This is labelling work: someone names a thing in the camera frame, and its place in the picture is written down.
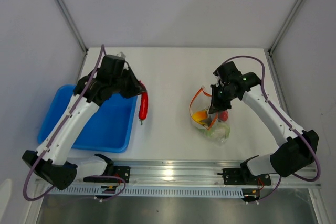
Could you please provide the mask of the right frame post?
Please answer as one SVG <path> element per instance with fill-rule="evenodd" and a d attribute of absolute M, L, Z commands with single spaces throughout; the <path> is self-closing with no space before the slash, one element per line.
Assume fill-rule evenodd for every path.
<path fill-rule="evenodd" d="M 283 40 L 284 36 L 286 35 L 287 31 L 291 27 L 292 23 L 296 19 L 297 15 L 299 14 L 302 6 L 304 5 L 306 0 L 295 0 L 294 3 L 292 4 L 285 20 L 280 26 L 279 31 L 277 32 L 274 40 L 272 41 L 268 51 L 268 54 L 272 56 L 274 52 L 276 51 L 277 47 Z"/>

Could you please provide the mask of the frame post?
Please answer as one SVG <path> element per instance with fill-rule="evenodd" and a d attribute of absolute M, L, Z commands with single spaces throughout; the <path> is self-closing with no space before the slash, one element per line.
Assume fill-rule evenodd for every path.
<path fill-rule="evenodd" d="M 78 30 L 78 27 L 65 3 L 64 0 L 54 0 L 56 5 L 58 6 L 60 13 L 62 15 L 62 17 L 64 18 L 68 28 L 70 29 L 72 35 L 74 36 L 79 48 L 81 49 L 81 51 L 86 54 L 88 51 L 87 46 L 85 45 L 85 42 Z"/>
<path fill-rule="evenodd" d="M 268 51 L 268 54 L 272 56 L 274 52 L 276 51 L 277 47 L 283 40 L 284 36 L 286 35 L 287 31 L 291 27 L 292 23 L 296 19 L 297 15 L 299 14 L 302 6 L 304 5 L 306 0 L 295 0 L 294 3 L 292 4 L 285 20 L 280 26 L 279 31 L 277 32 L 274 40 L 272 41 Z"/>

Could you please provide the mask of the red toy chili pepper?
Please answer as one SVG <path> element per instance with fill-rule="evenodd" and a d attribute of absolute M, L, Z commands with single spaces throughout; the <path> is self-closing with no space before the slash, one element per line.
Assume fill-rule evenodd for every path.
<path fill-rule="evenodd" d="M 147 92 L 145 85 L 142 82 L 140 82 L 140 85 L 142 87 L 142 92 L 141 92 L 141 104 L 140 104 L 138 116 L 139 116 L 140 123 L 142 125 L 148 115 L 149 98 L 148 98 L 148 92 Z"/>

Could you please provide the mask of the aluminium mounting rail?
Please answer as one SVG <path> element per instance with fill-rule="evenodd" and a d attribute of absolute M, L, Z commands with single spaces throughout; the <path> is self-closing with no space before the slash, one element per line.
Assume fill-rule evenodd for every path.
<path fill-rule="evenodd" d="M 226 188 L 321 188 L 319 180 L 306 182 L 294 175 L 280 178 L 277 174 L 267 172 L 271 179 L 270 186 L 225 185 L 218 173 L 223 168 L 240 168 L 235 161 L 148 161 L 116 159 L 115 166 L 131 167 L 127 186 L 157 187 L 226 187 Z"/>

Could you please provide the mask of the white green toy cabbage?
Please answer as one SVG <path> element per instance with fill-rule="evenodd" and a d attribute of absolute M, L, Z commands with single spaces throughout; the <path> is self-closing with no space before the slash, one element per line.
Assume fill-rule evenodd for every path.
<path fill-rule="evenodd" d="M 204 129 L 203 134 L 210 140 L 223 141 L 229 138 L 230 127 L 227 123 L 216 123 L 210 129 Z"/>

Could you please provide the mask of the grey toy fish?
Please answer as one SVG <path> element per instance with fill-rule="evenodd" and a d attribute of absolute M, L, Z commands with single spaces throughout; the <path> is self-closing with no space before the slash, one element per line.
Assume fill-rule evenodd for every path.
<path fill-rule="evenodd" d="M 206 120 L 203 120 L 200 125 L 205 127 L 207 130 L 210 130 L 214 124 L 217 122 L 217 116 L 216 115 L 210 115 Z"/>

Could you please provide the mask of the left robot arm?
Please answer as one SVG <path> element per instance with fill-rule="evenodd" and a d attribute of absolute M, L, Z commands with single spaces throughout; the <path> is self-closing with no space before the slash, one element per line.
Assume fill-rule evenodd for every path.
<path fill-rule="evenodd" d="M 68 154 L 89 120 L 113 95 L 129 99 L 145 91 L 123 53 L 100 57 L 94 69 L 77 82 L 67 108 L 45 140 L 36 150 L 24 152 L 22 159 L 30 168 L 29 173 L 59 190 L 76 179 L 91 176 L 110 181 L 114 176 L 114 162 L 110 158 L 94 154 L 72 163 Z"/>

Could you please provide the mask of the blue plastic tray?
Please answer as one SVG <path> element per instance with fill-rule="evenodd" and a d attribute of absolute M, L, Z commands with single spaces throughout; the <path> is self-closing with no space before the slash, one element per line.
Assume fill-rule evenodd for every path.
<path fill-rule="evenodd" d="M 74 85 L 60 87 L 49 107 L 37 136 L 41 144 L 52 131 L 73 95 Z M 73 149 L 111 153 L 124 152 L 132 131 L 137 97 L 123 98 L 113 95 L 91 117 L 76 139 Z"/>

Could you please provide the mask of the clear zip top bag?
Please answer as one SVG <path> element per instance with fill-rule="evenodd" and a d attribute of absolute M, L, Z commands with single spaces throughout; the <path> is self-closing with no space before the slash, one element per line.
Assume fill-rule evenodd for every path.
<path fill-rule="evenodd" d="M 230 135 L 228 111 L 219 111 L 210 114 L 212 95 L 201 86 L 189 104 L 191 124 L 207 140 L 223 145 Z"/>

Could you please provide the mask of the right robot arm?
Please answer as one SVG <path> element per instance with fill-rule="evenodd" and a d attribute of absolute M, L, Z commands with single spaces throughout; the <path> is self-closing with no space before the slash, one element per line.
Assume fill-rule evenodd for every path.
<path fill-rule="evenodd" d="M 217 83 L 211 85 L 209 113 L 229 110 L 231 101 L 239 99 L 256 113 L 278 145 L 274 153 L 255 156 L 241 164 L 239 176 L 244 183 L 253 183 L 261 174 L 295 175 L 315 162 L 317 133 L 306 131 L 272 102 L 264 87 L 264 77 L 253 72 L 243 74 L 232 61 L 221 64 L 213 74 Z"/>

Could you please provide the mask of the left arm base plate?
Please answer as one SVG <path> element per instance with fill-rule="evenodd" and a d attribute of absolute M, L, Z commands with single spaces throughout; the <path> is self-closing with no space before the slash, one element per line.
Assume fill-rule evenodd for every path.
<path fill-rule="evenodd" d="M 83 179 L 86 183 L 121 183 L 120 180 L 113 177 L 121 177 L 126 183 L 129 182 L 131 167 L 129 166 L 115 166 L 113 170 L 105 171 L 102 175 L 109 176 L 109 178 L 85 177 Z"/>

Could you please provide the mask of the left frame post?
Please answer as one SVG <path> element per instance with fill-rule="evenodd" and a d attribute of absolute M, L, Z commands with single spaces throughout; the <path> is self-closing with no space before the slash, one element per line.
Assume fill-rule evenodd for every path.
<path fill-rule="evenodd" d="M 64 18 L 68 28 L 70 29 L 72 35 L 74 36 L 79 48 L 81 49 L 81 51 L 86 54 L 88 51 L 87 46 L 85 45 L 85 42 L 78 30 L 78 27 L 65 3 L 64 0 L 54 0 L 56 5 L 58 6 L 60 13 L 62 15 L 62 17 Z"/>

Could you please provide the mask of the red orange toy mango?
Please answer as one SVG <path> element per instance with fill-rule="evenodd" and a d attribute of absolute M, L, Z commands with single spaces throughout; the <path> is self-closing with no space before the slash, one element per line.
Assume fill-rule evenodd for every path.
<path fill-rule="evenodd" d="M 222 111 L 219 116 L 219 120 L 222 122 L 226 122 L 228 120 L 228 112 L 227 111 Z"/>

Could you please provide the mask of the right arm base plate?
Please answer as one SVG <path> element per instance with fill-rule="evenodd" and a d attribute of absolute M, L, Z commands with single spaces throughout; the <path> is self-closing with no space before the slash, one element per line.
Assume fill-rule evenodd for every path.
<path fill-rule="evenodd" d="M 271 185 L 271 179 L 268 174 L 255 176 L 245 168 L 223 168 L 218 175 L 222 176 L 225 185 Z"/>

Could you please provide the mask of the yellow toy mango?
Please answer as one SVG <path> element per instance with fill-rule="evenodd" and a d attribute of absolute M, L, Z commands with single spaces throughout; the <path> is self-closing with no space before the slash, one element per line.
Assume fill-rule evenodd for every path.
<path fill-rule="evenodd" d="M 192 114 L 192 119 L 197 122 L 201 123 L 203 120 L 208 118 L 207 110 L 200 110 Z"/>

